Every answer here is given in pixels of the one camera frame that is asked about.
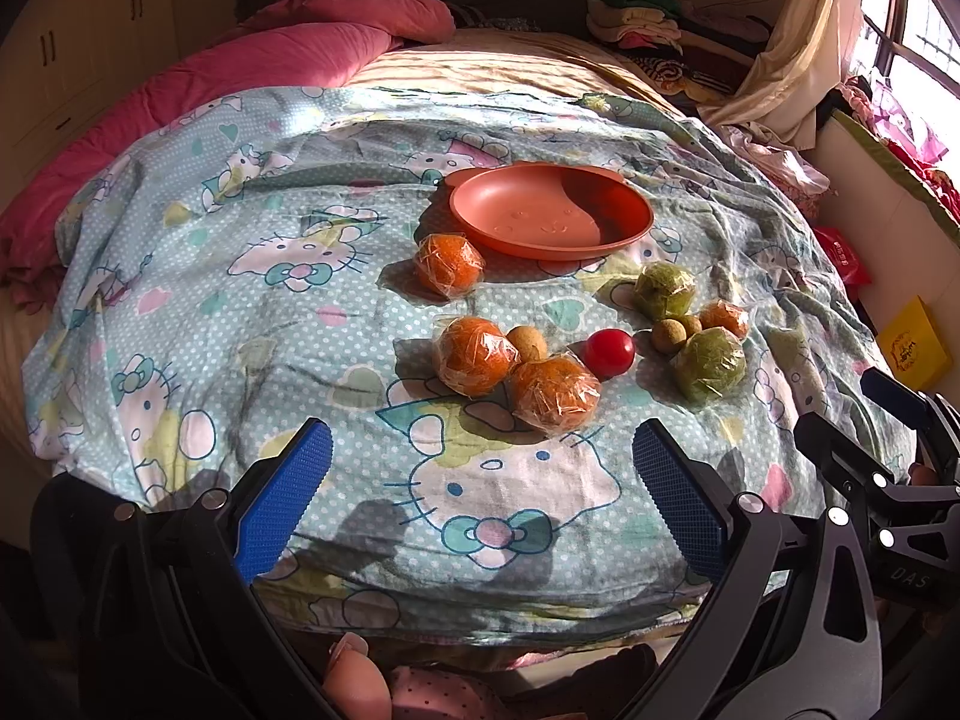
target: orange plate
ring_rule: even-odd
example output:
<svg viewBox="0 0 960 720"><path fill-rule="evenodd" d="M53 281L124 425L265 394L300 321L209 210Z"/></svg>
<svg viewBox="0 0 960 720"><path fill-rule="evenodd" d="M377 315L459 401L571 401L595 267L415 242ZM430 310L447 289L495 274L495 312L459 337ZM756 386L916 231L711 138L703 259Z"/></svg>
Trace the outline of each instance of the orange plate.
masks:
<svg viewBox="0 0 960 720"><path fill-rule="evenodd" d="M453 186L450 210L467 235L515 257L601 257L630 245L654 223L646 199L603 167L474 167L453 172L446 183Z"/></svg>

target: beige curtain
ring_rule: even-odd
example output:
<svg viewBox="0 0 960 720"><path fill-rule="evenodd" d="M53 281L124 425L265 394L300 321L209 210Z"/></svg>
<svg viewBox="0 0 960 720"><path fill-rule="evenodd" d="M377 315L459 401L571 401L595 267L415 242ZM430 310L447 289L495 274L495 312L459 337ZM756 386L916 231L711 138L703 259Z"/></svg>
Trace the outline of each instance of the beige curtain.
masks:
<svg viewBox="0 0 960 720"><path fill-rule="evenodd" d="M794 148L813 148L814 109L842 80L861 19L860 0L786 0L736 95L701 105L700 115L712 127L759 122Z"/></svg>

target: hello kitty bed sheet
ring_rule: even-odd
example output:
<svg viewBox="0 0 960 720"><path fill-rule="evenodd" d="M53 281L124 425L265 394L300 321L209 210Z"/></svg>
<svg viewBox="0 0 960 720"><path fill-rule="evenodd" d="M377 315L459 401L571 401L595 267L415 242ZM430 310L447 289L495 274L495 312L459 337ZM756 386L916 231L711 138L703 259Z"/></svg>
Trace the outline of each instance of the hello kitty bed sheet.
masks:
<svg viewBox="0 0 960 720"><path fill-rule="evenodd" d="M410 257L456 229L440 180L514 160L605 165L656 226L570 265L485 252L443 304ZM606 95L282 87L142 138L58 223L69 270L23 367L35 453L149 507L183 506L274 456L309 416L333 468L258 591L281 622L431 641L569 646L679 619L706 591L643 485L635 426L784 512L824 507L791 427L817 410L896 469L910 434L859 393L883 365L791 203L699 122ZM534 324L554 350L631 306L644 262L748 306L748 374L691 410L645 346L592 424L544 440L502 389L467 401L431 370L436 317Z"/></svg>

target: white cabinet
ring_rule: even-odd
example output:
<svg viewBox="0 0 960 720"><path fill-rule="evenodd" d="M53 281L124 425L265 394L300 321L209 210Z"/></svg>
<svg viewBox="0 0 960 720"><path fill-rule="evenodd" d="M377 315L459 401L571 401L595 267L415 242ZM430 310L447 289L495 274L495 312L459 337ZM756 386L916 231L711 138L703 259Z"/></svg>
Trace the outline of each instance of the white cabinet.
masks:
<svg viewBox="0 0 960 720"><path fill-rule="evenodd" d="M170 0L30 0L0 45L9 197L110 104L176 61Z"/></svg>

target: window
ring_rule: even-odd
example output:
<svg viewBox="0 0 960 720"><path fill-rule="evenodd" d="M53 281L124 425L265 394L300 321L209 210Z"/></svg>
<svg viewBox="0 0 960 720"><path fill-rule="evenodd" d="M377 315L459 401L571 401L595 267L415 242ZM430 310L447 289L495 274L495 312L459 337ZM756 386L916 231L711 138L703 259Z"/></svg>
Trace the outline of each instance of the window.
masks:
<svg viewBox="0 0 960 720"><path fill-rule="evenodd" d="M960 184L960 44L933 0L862 0L851 73L886 79L947 147L935 164Z"/></svg>

